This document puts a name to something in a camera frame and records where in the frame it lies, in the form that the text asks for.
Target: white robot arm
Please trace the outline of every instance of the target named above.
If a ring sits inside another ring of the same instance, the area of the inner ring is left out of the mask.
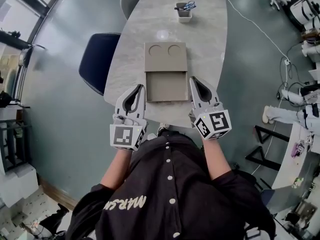
[[[192,76],[189,79],[192,106],[189,113],[192,127],[196,127],[203,139],[218,139],[228,133],[231,121],[216,89],[205,80]]]
[[[110,145],[121,150],[138,150],[146,133],[146,89],[142,84],[128,89],[116,101],[110,125]]]

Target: blue chair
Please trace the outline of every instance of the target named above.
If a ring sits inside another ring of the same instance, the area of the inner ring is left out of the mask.
[[[84,51],[79,74],[95,92],[104,95],[109,68],[120,33],[97,33],[91,36]]]

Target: gray chair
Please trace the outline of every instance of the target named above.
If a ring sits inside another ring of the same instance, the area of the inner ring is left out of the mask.
[[[129,19],[139,0],[120,0],[120,6],[126,19]]]

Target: black stand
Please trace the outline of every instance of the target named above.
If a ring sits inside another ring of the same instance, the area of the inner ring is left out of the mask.
[[[277,133],[273,130],[268,130],[266,128],[263,128],[263,127],[260,127],[258,125],[255,125],[254,126],[255,128],[255,131],[256,131],[256,134],[258,136],[258,139],[259,139],[259,142],[261,144],[265,143],[266,140],[268,140],[271,136],[273,137],[276,137],[278,139],[281,139],[285,142],[289,142],[289,137],[283,135],[283,134],[280,134],[280,133]],[[258,158],[255,158],[254,155],[256,153],[260,153],[260,156],[261,156],[261,159],[258,159]],[[248,154],[245,159],[251,161],[251,162],[254,162],[254,163],[257,163],[259,165],[262,165],[262,166],[265,166],[265,167],[268,167],[270,169],[273,169],[273,170],[276,170],[276,171],[279,171],[280,170],[280,167],[281,167],[281,164],[280,163],[277,163],[277,162],[273,162],[273,161],[270,161],[268,159],[265,159],[265,153],[264,153],[264,150],[262,148],[262,146],[257,146],[256,148],[254,148],[254,150]]]

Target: circular hole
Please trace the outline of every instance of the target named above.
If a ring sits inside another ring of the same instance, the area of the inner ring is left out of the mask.
[[[178,45],[171,45],[168,48],[168,54],[170,56],[178,56],[181,52],[181,48]]]
[[[149,54],[151,56],[157,56],[160,54],[162,48],[161,46],[159,45],[152,45],[150,48],[149,48]]]

